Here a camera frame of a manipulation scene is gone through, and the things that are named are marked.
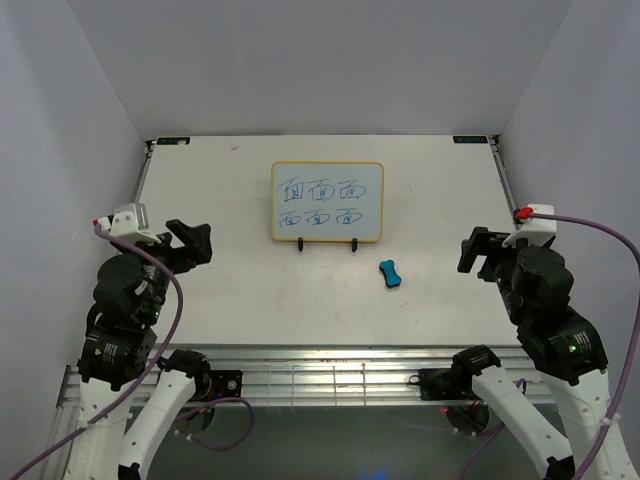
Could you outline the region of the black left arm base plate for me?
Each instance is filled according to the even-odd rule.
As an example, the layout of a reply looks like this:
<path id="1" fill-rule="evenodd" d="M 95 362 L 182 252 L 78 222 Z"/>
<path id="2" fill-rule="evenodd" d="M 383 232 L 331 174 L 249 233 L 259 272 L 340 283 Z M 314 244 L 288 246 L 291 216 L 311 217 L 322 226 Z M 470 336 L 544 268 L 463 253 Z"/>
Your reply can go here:
<path id="1" fill-rule="evenodd" d="M 244 374 L 241 370 L 211 370 L 205 375 L 205 401 L 242 396 Z"/>

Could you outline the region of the yellow framed small whiteboard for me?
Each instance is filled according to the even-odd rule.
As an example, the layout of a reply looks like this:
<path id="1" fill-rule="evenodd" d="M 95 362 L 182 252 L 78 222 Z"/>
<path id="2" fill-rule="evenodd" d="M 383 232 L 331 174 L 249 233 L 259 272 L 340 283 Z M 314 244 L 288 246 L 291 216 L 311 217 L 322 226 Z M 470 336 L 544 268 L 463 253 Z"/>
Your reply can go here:
<path id="1" fill-rule="evenodd" d="M 271 167 L 271 236 L 375 243 L 383 234 L 384 190 L 379 162 L 278 161 Z"/>

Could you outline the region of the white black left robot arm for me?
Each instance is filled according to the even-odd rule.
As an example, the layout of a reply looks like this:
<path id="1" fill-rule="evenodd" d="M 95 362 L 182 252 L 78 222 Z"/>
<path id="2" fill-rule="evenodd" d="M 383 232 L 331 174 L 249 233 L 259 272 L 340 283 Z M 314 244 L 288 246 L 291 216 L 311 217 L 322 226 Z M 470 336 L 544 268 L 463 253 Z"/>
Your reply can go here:
<path id="1" fill-rule="evenodd" d="M 168 288 L 177 275 L 212 259 L 210 226 L 174 219 L 165 233 L 152 236 L 140 229 L 119 232 L 116 221 L 95 223 L 119 252 L 97 272 L 78 362 L 81 433 L 71 446 L 67 479 L 146 478 L 183 405 L 212 387 L 203 355 L 150 355 Z"/>

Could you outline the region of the blue whiteboard eraser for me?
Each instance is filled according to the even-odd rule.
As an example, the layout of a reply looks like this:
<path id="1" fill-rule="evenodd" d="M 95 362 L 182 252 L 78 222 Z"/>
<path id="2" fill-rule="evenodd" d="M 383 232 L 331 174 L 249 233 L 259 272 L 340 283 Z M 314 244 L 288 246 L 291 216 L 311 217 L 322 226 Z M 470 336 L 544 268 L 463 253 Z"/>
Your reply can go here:
<path id="1" fill-rule="evenodd" d="M 379 264 L 379 271 L 382 274 L 385 282 L 385 286 L 388 289 L 397 288 L 402 284 L 402 278 L 396 270 L 396 263 L 389 259 L 381 261 Z"/>

